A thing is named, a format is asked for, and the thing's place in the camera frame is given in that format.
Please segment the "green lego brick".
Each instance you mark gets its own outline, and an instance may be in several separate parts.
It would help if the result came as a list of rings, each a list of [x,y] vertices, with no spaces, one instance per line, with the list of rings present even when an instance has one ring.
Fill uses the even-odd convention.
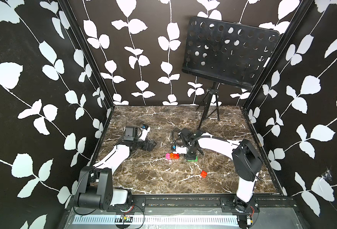
[[[191,158],[191,159],[187,159],[188,162],[197,162],[198,161],[198,157],[196,156],[195,159]]]

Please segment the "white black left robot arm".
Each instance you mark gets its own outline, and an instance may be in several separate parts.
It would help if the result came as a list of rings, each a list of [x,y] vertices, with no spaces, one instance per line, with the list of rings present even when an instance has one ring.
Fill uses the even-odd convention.
[[[113,188],[113,175],[122,162],[138,149],[152,151],[157,143],[147,138],[150,126],[125,127],[123,137],[113,146],[110,153],[92,166],[81,169],[74,206],[94,210],[108,210],[111,206],[132,207],[131,192]]]

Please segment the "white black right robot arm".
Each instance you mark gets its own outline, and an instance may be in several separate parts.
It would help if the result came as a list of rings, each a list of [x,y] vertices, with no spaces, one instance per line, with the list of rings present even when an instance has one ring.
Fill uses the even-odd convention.
[[[245,212],[263,166],[263,160],[251,141],[227,140],[202,131],[185,134],[182,130],[178,136],[173,138],[171,150],[175,154],[183,154],[187,160],[195,160],[197,152],[207,149],[225,155],[233,162],[239,176],[233,204],[238,212]]]

